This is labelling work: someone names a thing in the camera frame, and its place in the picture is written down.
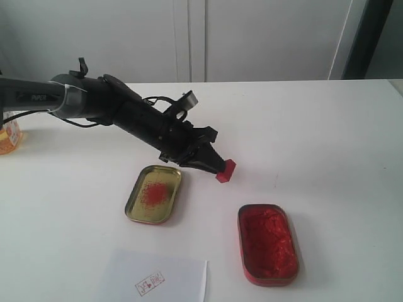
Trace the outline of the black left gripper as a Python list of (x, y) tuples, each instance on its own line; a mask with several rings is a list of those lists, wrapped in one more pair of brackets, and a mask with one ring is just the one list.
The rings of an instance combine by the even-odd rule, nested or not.
[(159, 135), (159, 159), (211, 174), (223, 172), (225, 160), (210, 145), (217, 135), (211, 126), (197, 128), (189, 121), (175, 122)]

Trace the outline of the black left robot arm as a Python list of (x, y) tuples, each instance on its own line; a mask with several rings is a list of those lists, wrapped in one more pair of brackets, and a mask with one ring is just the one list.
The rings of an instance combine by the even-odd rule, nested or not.
[(217, 131), (196, 128), (186, 117), (198, 103), (192, 91), (174, 100), (142, 98), (121, 80), (105, 74), (87, 76), (84, 58), (79, 70), (48, 82), (1, 78), (1, 113), (48, 113), (68, 121), (84, 118), (90, 126), (115, 125), (160, 152), (160, 160), (212, 174), (225, 172), (227, 162), (214, 150)]

